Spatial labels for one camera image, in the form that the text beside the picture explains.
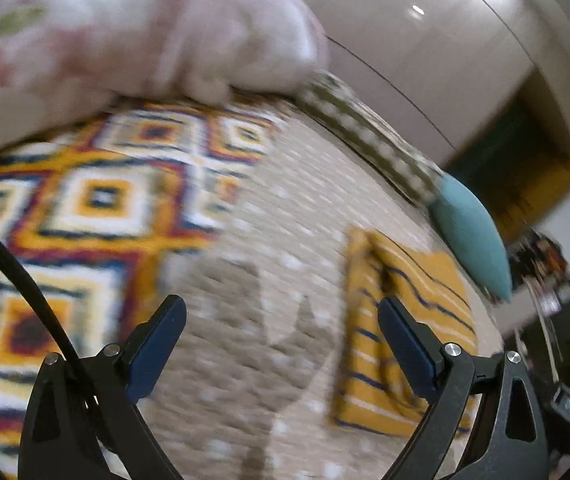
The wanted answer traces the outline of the beige white-dotted bedspread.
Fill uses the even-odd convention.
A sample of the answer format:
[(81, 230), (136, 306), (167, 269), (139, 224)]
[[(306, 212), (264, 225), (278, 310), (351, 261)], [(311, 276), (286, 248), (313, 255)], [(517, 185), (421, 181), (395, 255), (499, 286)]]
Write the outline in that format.
[(330, 133), (286, 105), (241, 102), (258, 159), (200, 254), (164, 254), (158, 294), (187, 325), (143, 414), (186, 479), (377, 479), (401, 437), (330, 417), (351, 300), (353, 229), (418, 252), (444, 246), (409, 205)]

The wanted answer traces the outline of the geometric patterned blanket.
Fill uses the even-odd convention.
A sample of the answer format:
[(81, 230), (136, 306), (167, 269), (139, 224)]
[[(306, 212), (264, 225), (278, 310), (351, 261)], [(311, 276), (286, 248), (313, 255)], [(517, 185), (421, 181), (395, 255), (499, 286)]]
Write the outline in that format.
[[(164, 265), (221, 235), (285, 122), (268, 100), (223, 108), (130, 101), (0, 151), (0, 241), (81, 356), (150, 317)], [(0, 274), (0, 471), (8, 478), (36, 373), (54, 350)]]

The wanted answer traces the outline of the teal cushion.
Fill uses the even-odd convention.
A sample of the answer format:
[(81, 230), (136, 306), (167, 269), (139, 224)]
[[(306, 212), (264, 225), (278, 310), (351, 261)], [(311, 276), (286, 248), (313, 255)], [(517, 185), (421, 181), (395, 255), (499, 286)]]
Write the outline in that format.
[(445, 174), (428, 206), (434, 227), (479, 288), (509, 302), (513, 280), (505, 245), (492, 217), (462, 182)]

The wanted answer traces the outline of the olive white-spotted bolster pillow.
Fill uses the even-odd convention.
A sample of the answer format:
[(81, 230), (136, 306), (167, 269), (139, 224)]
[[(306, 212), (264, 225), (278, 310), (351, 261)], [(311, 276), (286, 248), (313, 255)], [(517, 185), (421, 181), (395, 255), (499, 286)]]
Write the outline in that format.
[(299, 110), (352, 148), (414, 206), (427, 207), (439, 196), (444, 171), (334, 74), (317, 73), (294, 100)]

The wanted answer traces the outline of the beige wardrobe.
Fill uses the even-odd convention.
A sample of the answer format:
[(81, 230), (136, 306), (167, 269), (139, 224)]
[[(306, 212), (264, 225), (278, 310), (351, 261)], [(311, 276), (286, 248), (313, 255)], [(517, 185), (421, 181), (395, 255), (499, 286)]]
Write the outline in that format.
[(330, 70), (444, 164), (512, 98), (553, 36), (527, 0), (304, 0)]

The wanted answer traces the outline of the pink floral comforter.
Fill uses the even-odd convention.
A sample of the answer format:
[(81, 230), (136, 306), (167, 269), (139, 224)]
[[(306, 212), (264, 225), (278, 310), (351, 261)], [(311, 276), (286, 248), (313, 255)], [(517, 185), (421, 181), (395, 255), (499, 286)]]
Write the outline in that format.
[(0, 0), (0, 148), (122, 96), (291, 96), (327, 65), (302, 0)]

